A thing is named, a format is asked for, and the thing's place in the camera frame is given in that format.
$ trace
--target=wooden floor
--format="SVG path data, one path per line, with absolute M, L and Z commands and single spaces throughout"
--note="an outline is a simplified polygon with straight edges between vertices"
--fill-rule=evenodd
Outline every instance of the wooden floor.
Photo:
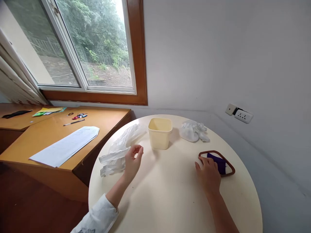
M 87 212 L 87 203 L 0 163 L 0 232 L 70 232 Z

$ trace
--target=plastic bag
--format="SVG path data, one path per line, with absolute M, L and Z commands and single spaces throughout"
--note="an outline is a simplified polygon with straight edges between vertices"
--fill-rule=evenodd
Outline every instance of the plastic bag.
M 203 142 L 210 142 L 211 140 L 205 134 L 206 131 L 207 127 L 203 123 L 193 120 L 186 120 L 179 128 L 180 136 L 190 142 L 196 142 L 199 138 Z
M 100 163 L 103 164 L 103 168 L 100 170 L 100 176 L 104 177 L 123 171 L 125 169 L 125 155 L 130 150 L 131 143 L 144 133 L 146 133 L 146 127 L 141 124 L 135 124 L 127 128 L 112 143 L 108 154 L 99 157 Z

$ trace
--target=curtain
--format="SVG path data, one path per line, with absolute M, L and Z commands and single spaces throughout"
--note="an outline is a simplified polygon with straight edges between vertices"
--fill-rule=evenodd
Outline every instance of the curtain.
M 0 92 L 12 103 L 46 105 L 32 74 L 0 29 Z

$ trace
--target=fence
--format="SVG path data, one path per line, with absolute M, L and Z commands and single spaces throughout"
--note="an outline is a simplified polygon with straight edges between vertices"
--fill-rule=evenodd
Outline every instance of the fence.
M 41 40 L 33 37 L 27 37 L 35 51 L 42 56 L 59 57 L 65 59 L 63 50 L 59 43 L 51 42 L 49 38 Z M 110 56 L 106 56 L 102 53 L 97 53 L 97 59 L 92 57 L 89 51 L 84 49 L 76 48 L 78 57 L 81 61 L 92 62 L 92 63 L 104 63 L 106 65 L 113 65 L 113 59 Z M 124 60 L 118 60 L 118 66 L 129 67 L 130 64 Z

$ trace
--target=window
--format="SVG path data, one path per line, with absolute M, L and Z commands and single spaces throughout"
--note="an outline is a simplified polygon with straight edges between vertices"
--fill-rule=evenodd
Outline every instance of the window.
M 47 71 L 35 77 L 47 99 L 147 105 L 142 0 L 5 2 Z

